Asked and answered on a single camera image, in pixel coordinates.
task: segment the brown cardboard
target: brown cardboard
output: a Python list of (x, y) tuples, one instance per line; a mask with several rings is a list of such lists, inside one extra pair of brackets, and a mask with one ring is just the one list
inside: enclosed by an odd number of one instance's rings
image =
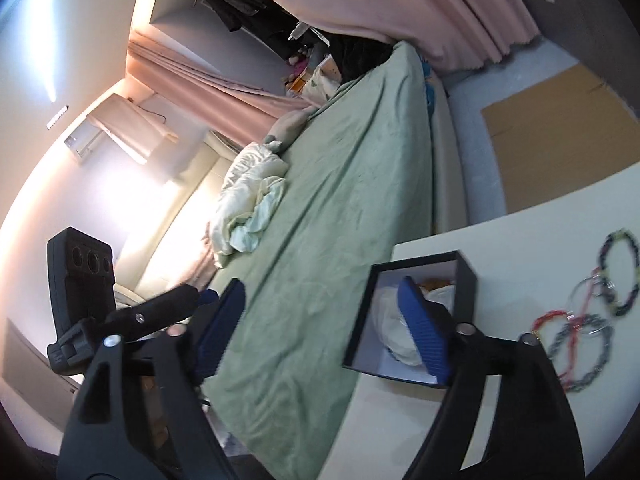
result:
[(482, 115), (509, 213), (594, 184), (640, 160), (640, 124), (581, 64), (485, 108)]

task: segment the green bedspread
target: green bedspread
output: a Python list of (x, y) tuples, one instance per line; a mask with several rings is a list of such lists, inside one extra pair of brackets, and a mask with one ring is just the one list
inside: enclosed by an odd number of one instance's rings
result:
[(253, 254), (218, 272), (246, 285), (213, 408), (278, 480), (313, 480), (356, 383), (341, 367), (369, 267), (431, 229), (431, 135), (422, 67), (399, 43), (344, 85), (283, 158), (287, 190)]

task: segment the white table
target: white table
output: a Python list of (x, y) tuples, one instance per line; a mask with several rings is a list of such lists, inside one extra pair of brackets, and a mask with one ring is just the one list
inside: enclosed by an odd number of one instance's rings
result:
[[(583, 190), (534, 208), (395, 247), (393, 260), (461, 250), (478, 275), (476, 325), (516, 339), (547, 310), (562, 308), (596, 266), (610, 232), (640, 236), (640, 163)], [(632, 283), (622, 244), (610, 254), (621, 296)], [(583, 339), (578, 359), (591, 367), (600, 338)], [(615, 324), (612, 358), (586, 390), (569, 394), (586, 471), (620, 436), (640, 402), (640, 304)], [(490, 430), (498, 381), (490, 378), (465, 466), (478, 462)], [(321, 480), (401, 479), (422, 444), (444, 393), (362, 374)]]

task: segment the gray floor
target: gray floor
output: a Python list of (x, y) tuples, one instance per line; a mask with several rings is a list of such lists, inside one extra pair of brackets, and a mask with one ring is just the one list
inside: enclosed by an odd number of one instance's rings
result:
[(499, 65), (444, 78), (458, 136), (470, 224), (506, 214), (504, 191), (482, 109), (572, 67), (578, 61), (548, 40), (519, 48)]

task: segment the headboard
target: headboard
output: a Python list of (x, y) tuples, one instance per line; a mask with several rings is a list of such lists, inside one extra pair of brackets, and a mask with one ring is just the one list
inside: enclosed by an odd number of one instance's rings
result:
[(127, 237), (114, 266), (120, 291), (148, 300), (175, 285), (199, 254), (211, 209), (236, 155), (207, 134), (189, 167), (162, 188), (153, 211)]

